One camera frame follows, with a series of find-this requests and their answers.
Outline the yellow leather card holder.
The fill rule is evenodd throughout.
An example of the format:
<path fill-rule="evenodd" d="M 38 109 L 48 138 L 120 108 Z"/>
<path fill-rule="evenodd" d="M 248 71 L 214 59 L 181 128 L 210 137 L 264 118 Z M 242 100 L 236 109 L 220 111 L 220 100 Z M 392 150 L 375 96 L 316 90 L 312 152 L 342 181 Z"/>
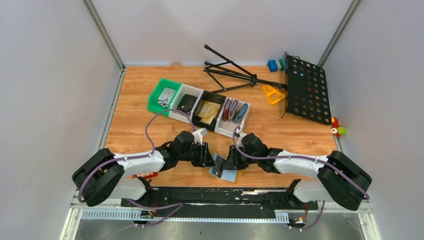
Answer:
<path fill-rule="evenodd" d="M 209 167 L 207 173 L 215 177 L 216 179 L 230 183 L 237 183 L 239 177 L 242 176 L 243 172 L 241 170 L 224 169 L 224 164 L 226 163 L 226 160 L 217 153 L 214 153 L 212 158 L 215 162 L 215 166 Z"/>

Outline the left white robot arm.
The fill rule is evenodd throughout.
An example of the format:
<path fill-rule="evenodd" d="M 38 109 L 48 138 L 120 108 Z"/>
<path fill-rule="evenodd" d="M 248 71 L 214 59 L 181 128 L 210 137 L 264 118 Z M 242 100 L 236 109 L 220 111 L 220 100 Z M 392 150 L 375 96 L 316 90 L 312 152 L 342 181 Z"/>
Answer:
<path fill-rule="evenodd" d="M 182 131 L 153 152 L 114 154 L 108 148 L 98 150 L 71 177 L 78 189 L 78 201 L 94 207 L 109 198 L 139 200 L 151 187 L 146 180 L 132 179 L 133 175 L 167 171 L 181 161 L 199 168 L 214 167 L 208 143 L 203 141 L 207 133 L 205 128 Z"/>

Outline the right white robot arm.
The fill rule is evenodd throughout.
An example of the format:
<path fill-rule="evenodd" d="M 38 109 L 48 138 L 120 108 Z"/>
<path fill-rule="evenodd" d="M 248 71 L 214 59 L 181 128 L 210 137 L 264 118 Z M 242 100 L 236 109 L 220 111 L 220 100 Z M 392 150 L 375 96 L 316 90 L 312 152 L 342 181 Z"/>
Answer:
<path fill-rule="evenodd" d="M 333 200 L 339 206 L 356 211 L 367 193 L 371 176 L 343 152 L 329 155 L 304 155 L 281 148 L 267 147 L 254 133 L 236 130 L 232 134 L 225 170 L 244 170 L 256 164 L 263 171 L 275 174 L 295 174 L 309 180 L 294 180 L 291 194 L 302 203 Z"/>

